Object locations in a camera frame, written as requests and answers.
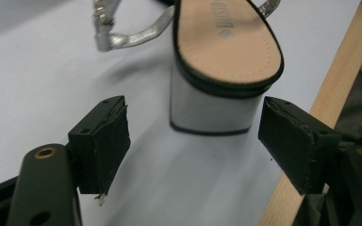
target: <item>white backdrop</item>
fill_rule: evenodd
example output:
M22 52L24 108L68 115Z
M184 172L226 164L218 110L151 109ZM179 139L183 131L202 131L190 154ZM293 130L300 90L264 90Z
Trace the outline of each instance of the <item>white backdrop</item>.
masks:
M359 0L283 0L269 18L285 57L266 95L312 106ZM123 1L118 32L153 22L164 6ZM248 135L200 137L169 125L171 28L142 46L100 53L91 0L0 0L0 183L23 156L67 133L101 100L125 95L131 148L100 207L81 196L84 225L256 225L280 169Z

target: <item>sandal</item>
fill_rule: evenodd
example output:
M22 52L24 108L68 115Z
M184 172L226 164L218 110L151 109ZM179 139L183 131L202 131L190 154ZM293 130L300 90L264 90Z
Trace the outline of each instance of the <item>sandal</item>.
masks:
M265 20L278 4L279 0L269 0L257 8L250 0L179 0L153 29L126 39L138 37L140 44L158 36L174 13L170 116L174 129L200 135L249 131L262 94L284 69L281 49ZM99 15L95 18L102 22ZM116 35L110 34L111 49L119 48L113 47Z

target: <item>white table surface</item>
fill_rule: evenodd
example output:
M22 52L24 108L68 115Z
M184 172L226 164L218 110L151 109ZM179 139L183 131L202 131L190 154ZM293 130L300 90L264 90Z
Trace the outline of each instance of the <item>white table surface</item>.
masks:
M312 106L359 0L283 0L268 19L285 70L266 95ZM149 25L165 7L122 1L117 32ZM0 183L23 156L67 133L101 100L124 95L132 140L105 204L81 196L86 226L256 225L280 169L249 134L201 137L169 125L172 32L100 53L91 0L0 0Z

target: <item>wooden stick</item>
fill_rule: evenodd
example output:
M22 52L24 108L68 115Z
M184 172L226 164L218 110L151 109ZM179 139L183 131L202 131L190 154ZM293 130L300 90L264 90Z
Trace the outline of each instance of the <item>wooden stick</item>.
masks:
M337 50L310 114L334 128L362 64L362 1ZM292 225L304 196L282 173L259 225Z

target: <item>wooden board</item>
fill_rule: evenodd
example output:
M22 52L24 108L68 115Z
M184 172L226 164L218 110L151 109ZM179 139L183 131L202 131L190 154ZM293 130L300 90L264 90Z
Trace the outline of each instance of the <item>wooden board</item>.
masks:
M361 64L362 1L310 110L312 116L331 128L335 127ZM259 225L292 225L303 197L282 173Z

